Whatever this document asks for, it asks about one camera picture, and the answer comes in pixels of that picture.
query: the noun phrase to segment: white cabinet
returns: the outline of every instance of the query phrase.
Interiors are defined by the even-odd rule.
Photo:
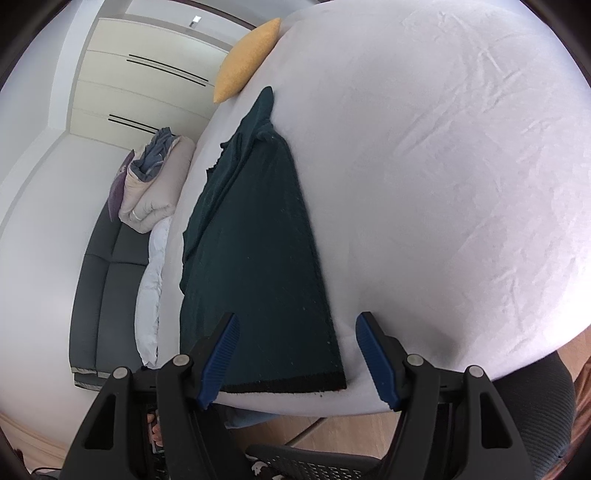
[[[197,141],[216,109],[225,55],[174,31],[102,18],[80,68],[70,132],[130,149],[162,127]]]

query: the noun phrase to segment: floor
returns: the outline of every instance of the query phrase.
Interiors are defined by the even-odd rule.
[[[279,417],[233,431],[242,449],[254,443],[282,445],[316,421],[308,417]],[[393,412],[355,417],[332,417],[298,448],[319,452],[354,453],[382,458],[394,435],[398,414]]]

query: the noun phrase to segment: blue gripper pad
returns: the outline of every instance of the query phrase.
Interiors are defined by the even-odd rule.
[[[363,314],[357,317],[355,334],[380,399],[392,410],[400,410],[401,402],[396,392],[394,369]]]
[[[240,323],[236,315],[232,315],[224,331],[219,336],[212,354],[207,359],[201,376],[201,391],[197,403],[206,409],[213,402],[222,387],[226,370],[236,350],[240,337]]]

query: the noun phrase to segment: bed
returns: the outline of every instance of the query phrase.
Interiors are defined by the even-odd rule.
[[[347,388],[221,392],[219,403],[305,416],[387,411],[355,342],[363,310],[438,367],[479,364],[492,378],[545,357],[591,322],[581,160],[591,147],[591,93],[572,57],[517,2],[374,3],[369,11],[330,2],[284,20],[276,48],[199,140],[161,273],[157,366],[179,351],[183,232],[206,170],[270,85]]]

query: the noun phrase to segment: yellow pillow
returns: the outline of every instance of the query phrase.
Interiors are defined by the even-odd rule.
[[[269,20],[242,37],[228,52],[217,74],[213,103],[239,93],[261,66],[279,39],[281,18]]]

